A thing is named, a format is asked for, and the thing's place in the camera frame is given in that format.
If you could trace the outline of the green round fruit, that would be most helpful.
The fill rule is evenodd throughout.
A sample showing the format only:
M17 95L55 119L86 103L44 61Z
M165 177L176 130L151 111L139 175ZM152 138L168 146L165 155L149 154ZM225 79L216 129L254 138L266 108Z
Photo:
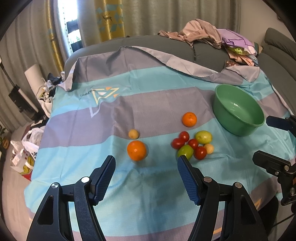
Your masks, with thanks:
M184 145L177 151L177 158L185 156L188 160L190 160L193 154L194 149L190 145Z

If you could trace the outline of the yellow-green mango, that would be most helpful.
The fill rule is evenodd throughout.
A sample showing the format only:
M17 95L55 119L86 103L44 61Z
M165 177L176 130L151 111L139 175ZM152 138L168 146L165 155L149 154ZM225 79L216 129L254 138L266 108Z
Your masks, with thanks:
M208 131L198 131L194 138L198 141L199 144L205 145L212 142L212 134Z

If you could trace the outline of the green plastic bowl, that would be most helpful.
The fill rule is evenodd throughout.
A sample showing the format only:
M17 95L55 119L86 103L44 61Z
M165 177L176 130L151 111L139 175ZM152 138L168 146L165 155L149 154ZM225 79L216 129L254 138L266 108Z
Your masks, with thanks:
M239 137L251 135L265 122L263 110L255 99L229 84L215 88L213 113L222 127Z

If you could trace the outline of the grey sofa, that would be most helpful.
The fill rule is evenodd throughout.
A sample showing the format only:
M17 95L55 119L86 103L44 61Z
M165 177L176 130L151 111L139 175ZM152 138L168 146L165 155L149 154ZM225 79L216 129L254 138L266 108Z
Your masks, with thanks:
M82 56L113 52L121 46L140 46L159 50L220 72L229 55L224 49L216 49L199 41L193 47L187 43L158 35L124 37L84 47L74 52L66 61L64 71L69 74L74 62ZM295 112L295 42L273 28L264 36L263 51L258 64L273 86Z

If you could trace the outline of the red cherry tomato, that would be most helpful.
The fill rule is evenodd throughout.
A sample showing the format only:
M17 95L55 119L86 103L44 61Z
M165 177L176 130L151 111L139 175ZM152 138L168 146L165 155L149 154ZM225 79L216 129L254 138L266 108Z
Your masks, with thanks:
M195 138L192 138L188 141L188 145L193 149L195 150L198 146L199 146L199 142L195 139Z
M203 146L196 147L196 149L194 150L194 157L197 160L203 160L206 156L207 156L207 150L205 147Z
M184 145L185 145L185 141L182 138L175 138L171 142L171 147L176 150L179 150Z
M179 134L179 138L181 138L185 143L190 139L190 135L186 131L182 131Z

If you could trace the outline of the white plastic bag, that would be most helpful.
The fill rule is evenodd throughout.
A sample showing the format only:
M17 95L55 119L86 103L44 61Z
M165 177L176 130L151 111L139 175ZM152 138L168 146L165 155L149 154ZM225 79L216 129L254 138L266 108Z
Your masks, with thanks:
M45 126L29 130L21 141L11 141L13 154L11 168L27 180L31 180L37 152L43 137Z

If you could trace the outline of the pile of clothes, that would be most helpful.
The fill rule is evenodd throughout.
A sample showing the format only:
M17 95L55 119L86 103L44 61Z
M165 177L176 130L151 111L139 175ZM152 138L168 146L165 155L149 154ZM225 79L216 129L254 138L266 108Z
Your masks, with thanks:
M179 32L160 30L158 35L185 42L191 48L196 41L209 44L216 49L225 48L230 59L235 63L248 66L259 65L257 56L262 51L259 44L232 30L218 29L207 21L194 19L187 22Z

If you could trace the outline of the small orange mandarin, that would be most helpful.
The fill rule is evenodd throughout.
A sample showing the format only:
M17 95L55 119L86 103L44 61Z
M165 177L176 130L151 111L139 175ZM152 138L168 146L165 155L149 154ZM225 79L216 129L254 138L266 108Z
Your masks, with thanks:
M186 127L193 127L197 123L197 116L192 112L187 112L182 116L182 124Z

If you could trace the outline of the large orange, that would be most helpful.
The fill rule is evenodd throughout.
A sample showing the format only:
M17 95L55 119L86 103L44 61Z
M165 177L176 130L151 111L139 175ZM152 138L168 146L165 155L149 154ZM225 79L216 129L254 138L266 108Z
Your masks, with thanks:
M133 161L141 161L147 155L147 149L143 142L132 141L127 146L127 154Z

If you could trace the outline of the black floor stand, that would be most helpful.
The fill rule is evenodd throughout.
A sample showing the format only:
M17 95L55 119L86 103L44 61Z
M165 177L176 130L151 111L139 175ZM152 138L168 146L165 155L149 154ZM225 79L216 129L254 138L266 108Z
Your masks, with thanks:
M20 113L24 113L33 121L38 120L38 118L40 117L39 109L33 104L29 97L26 96L22 89L18 85L14 84L9 74L5 70L2 59L1 69L10 84L13 86L11 92L9 93L9 97L12 102L18 107Z

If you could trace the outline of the small tan round fruit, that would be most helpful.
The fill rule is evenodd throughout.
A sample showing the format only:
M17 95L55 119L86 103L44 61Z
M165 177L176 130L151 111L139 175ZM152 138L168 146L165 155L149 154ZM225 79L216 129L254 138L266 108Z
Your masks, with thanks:
M135 129L131 129L129 132L128 132L128 136L132 139L132 140L136 140L139 138L139 132Z

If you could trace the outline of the striped blue purple sheet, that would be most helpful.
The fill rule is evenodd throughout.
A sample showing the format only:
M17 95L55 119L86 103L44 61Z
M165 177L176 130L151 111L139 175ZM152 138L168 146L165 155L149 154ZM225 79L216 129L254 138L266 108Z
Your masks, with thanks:
M290 133L262 125L238 137L213 113L215 88L230 84L252 96L264 115L288 116L288 106L258 67L232 66L217 72L164 52L122 47L77 59L66 83L56 89L25 203L36 213L53 182L75 183L112 155L116 170L103 201L94 208L107 240L189 237L199 208L187 195L171 147L186 130L181 119L187 112L198 118L189 134L210 132L215 148L202 161L191 159L191 164L219 183L242 183L260 208L276 195L277 186L254 165L254 152L295 158ZM128 136L131 129L139 132L138 139ZM132 141L145 144L143 160L128 156Z

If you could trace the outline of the grey and yellow curtain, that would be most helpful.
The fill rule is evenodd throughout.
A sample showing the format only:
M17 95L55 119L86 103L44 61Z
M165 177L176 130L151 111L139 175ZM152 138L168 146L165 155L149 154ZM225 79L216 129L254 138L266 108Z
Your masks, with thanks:
M12 84L29 98L34 94L25 71L38 64L43 74L59 74L70 51L67 48L65 11L77 14L82 45L125 36L179 31L193 19L217 28L240 29L240 1L1 1L1 124L10 131L28 118L9 98Z

